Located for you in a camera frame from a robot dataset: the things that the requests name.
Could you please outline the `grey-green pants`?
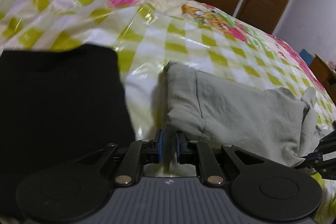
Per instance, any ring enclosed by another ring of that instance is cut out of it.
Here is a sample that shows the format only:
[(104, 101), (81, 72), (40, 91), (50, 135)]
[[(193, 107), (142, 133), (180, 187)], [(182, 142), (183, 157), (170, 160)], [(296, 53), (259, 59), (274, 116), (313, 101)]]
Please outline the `grey-green pants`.
[(166, 146), (177, 131), (219, 148), (232, 144), (286, 166), (297, 166), (329, 131), (318, 127), (316, 91), (300, 98), (284, 87), (261, 90), (180, 63), (167, 80)]

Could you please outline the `wooden side cabinet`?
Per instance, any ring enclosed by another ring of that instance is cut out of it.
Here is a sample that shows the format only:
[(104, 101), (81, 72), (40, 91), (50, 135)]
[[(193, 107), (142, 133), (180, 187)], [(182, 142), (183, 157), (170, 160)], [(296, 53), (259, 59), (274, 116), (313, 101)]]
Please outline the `wooden side cabinet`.
[(318, 55), (315, 55), (309, 68), (319, 83), (325, 88), (331, 100), (336, 103), (335, 71), (332, 71), (327, 63), (325, 63)]

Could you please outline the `black folded garment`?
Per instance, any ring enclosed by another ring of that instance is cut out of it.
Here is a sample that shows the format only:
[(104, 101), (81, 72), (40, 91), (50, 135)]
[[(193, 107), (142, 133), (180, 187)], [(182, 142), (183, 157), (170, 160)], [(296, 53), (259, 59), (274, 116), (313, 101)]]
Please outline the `black folded garment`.
[(30, 174), (78, 159), (135, 133), (115, 51), (1, 54), (1, 216), (21, 219), (15, 191)]

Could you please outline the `blue foam mat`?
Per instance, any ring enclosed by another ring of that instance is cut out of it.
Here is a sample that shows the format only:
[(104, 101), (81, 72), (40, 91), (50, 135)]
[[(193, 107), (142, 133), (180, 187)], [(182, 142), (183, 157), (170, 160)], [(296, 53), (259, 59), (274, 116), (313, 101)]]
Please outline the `blue foam mat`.
[(306, 65), (309, 67), (314, 60), (314, 56), (311, 55), (306, 49), (302, 49), (299, 52), (299, 56), (305, 61)]

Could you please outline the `checkered floral bedspread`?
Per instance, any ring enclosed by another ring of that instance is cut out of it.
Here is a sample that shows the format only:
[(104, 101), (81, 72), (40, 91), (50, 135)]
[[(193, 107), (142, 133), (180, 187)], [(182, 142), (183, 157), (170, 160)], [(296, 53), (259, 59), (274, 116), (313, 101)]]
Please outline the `checkered floral bedspread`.
[(1, 223), (335, 223), (335, 180), (315, 169), (208, 144), (226, 182), (205, 186), (177, 162), (177, 132), (166, 146), (171, 63), (297, 98), (314, 88), (318, 127), (331, 133), (335, 106), (287, 43), (189, 0), (1, 0), (1, 54), (84, 44), (116, 52), (135, 141), (163, 130), (162, 161), (145, 165), (137, 184), (117, 185), (114, 157), (131, 143), (109, 143), (25, 177), (15, 191), (22, 218)]

